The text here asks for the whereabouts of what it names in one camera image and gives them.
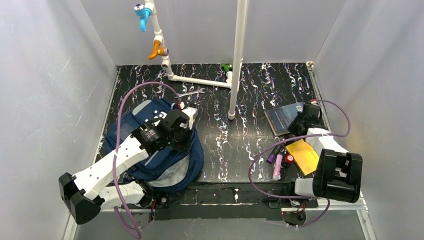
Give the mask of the blue Nineteen Eighty-Four book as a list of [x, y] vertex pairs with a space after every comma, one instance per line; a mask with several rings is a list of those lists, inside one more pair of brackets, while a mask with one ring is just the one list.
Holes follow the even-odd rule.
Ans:
[[295, 119], [298, 112], [303, 111], [303, 106], [303, 102], [296, 102], [265, 110], [265, 116], [275, 137], [289, 133], [288, 127]]

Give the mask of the yellow book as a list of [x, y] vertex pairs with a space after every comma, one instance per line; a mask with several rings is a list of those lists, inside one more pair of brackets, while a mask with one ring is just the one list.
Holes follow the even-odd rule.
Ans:
[[294, 157], [294, 162], [303, 175], [309, 175], [317, 169], [319, 156], [305, 140], [301, 139], [288, 144], [286, 148]]

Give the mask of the red cap glue bottle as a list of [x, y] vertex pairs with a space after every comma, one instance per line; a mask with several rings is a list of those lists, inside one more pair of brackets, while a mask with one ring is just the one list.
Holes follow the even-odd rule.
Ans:
[[294, 156], [291, 154], [286, 154], [285, 157], [282, 160], [282, 167], [283, 168], [289, 168], [291, 164], [295, 161]]

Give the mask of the pink highlighter pen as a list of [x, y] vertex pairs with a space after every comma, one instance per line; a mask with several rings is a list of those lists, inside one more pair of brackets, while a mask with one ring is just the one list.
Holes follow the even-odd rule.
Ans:
[[272, 180], [278, 181], [281, 177], [281, 168], [282, 168], [283, 155], [277, 154], [274, 161], [274, 169], [272, 174]]

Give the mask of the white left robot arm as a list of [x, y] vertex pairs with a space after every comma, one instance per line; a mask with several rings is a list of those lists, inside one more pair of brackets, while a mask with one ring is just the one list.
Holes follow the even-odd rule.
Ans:
[[60, 197], [79, 225], [102, 210], [140, 204], [156, 192], [187, 188], [199, 174], [204, 152], [195, 119], [198, 110], [154, 107], [117, 123], [105, 157], [75, 174], [58, 178]]

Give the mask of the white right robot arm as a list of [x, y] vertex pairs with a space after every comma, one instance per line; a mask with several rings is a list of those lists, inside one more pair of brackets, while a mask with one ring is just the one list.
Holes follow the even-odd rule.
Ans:
[[305, 103], [288, 130], [297, 137], [286, 145], [304, 178], [294, 180], [298, 196], [356, 203], [360, 197], [363, 158], [341, 147], [324, 124], [319, 105]]

